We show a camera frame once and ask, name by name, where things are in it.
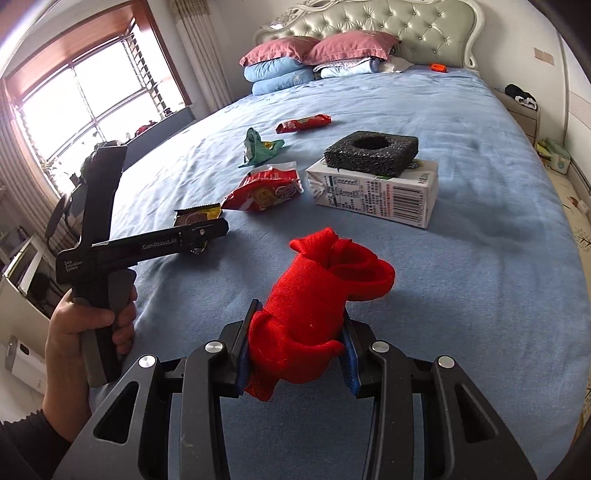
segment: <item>snack packet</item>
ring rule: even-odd
[[[320,115],[308,116],[300,118],[299,120],[288,120],[277,126],[275,131],[278,134],[287,134],[291,132],[299,132],[300,130],[308,130],[309,128],[318,128],[328,125],[332,120],[328,115],[321,113]]]
[[[175,210],[175,212],[177,212],[177,216],[174,219],[174,226],[191,225],[192,223],[219,218],[222,214],[222,207],[219,203],[212,203],[210,205],[199,205],[197,207]],[[207,241],[204,241],[196,248],[193,248],[191,252],[200,254],[205,250],[206,245]]]
[[[302,193],[296,162],[253,168],[223,200],[222,208],[262,212]]]
[[[246,132],[246,140],[244,141],[244,163],[238,168],[262,165],[280,153],[283,145],[285,145],[283,140],[261,141],[259,132],[250,127]]]

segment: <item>red sock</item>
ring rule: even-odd
[[[345,348],[336,340],[345,302],[377,299],[394,284],[389,263],[331,228],[292,240],[290,247],[298,255],[248,331],[252,374],[246,391],[264,401],[280,378],[306,383],[321,376]]]

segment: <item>blue bedsheet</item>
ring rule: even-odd
[[[428,229],[316,206],[309,191],[262,214],[225,212],[228,236],[202,255],[137,266],[137,337],[125,366],[145,353],[187,355],[217,338],[252,298],[267,298],[294,256],[290,239],[331,226],[397,272],[386,297],[348,305],[351,316],[409,356],[454,357],[545,478],[569,448],[583,405],[589,300],[540,161],[475,74],[414,68],[243,98],[124,173],[112,238],[169,227],[174,209],[220,201],[245,174],[238,166],[248,127],[275,140],[281,121],[316,113],[333,123],[282,135],[289,149],[276,161],[296,161],[304,178],[326,147],[355,130],[416,135],[418,158],[439,162]],[[350,396],[336,361],[315,382],[280,382],[273,402],[245,395],[222,400],[222,409],[233,480],[361,478],[371,401]]]

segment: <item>hand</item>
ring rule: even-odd
[[[133,345],[134,324],[137,315],[134,302],[138,293],[133,287],[129,296],[129,303],[119,312],[117,324],[113,332],[113,343],[117,351],[128,354]],[[110,310],[97,309],[72,300],[70,290],[60,300],[49,324],[49,333],[45,347],[46,361],[54,359],[68,359],[71,362],[82,362],[80,350],[80,333],[101,327],[108,327],[115,321],[115,314]]]
[[[133,287],[129,303],[119,312],[113,343],[117,351],[127,354],[134,338],[136,310],[134,301],[138,293]],[[113,325],[115,314],[74,303],[70,290],[57,305],[47,334],[45,359],[47,389],[43,399],[43,412],[62,437],[73,442],[90,418],[86,368],[80,347],[80,333]]]

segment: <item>tufted headboard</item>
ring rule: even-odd
[[[476,70],[472,46],[483,27],[475,0],[306,0],[261,27],[254,40],[382,30],[400,39],[396,55],[408,61]]]

